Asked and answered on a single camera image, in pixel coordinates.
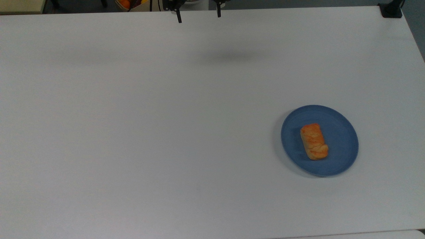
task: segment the white table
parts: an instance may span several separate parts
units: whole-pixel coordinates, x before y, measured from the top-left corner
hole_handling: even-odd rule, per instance
[[[425,228],[425,64],[378,7],[1,16],[0,237],[263,239]],[[317,178],[293,109],[360,151]]]
[[[373,233],[357,233],[332,236],[296,237],[297,239],[425,239],[425,235],[418,230],[386,231]]]

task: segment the floor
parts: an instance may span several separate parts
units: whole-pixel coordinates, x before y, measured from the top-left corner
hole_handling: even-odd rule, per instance
[[[107,0],[104,8],[100,0],[58,0],[59,9],[54,9],[51,0],[46,0],[45,14],[119,12],[114,0]],[[337,6],[376,6],[390,0],[231,0],[223,9],[269,9],[302,7],[337,7]],[[215,3],[210,1],[210,10],[215,10]],[[403,13],[410,26],[413,37],[425,59],[425,0],[406,0]]]

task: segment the plate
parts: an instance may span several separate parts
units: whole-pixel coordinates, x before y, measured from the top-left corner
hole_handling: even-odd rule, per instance
[[[304,125],[318,123],[328,156],[320,160],[308,158],[301,139]],[[359,140],[351,123],[338,111],[322,105],[306,105],[291,112],[280,133],[289,158],[303,170],[316,176],[334,176],[347,170],[357,158]]]

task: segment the bread roll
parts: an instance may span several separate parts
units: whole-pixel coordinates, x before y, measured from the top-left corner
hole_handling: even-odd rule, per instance
[[[307,156],[312,160],[322,159],[328,156],[328,146],[325,144],[320,125],[313,123],[301,128],[301,139]]]

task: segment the tabletop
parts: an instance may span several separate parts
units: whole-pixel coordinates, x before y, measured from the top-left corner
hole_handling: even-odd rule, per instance
[[[297,237],[298,239],[425,239],[425,235],[418,230],[386,231],[373,233],[357,233],[331,236]]]
[[[0,14],[42,14],[45,0],[0,0]]]
[[[0,237],[266,239],[425,228],[425,64],[378,7],[0,16]],[[303,105],[357,160],[285,154]]]

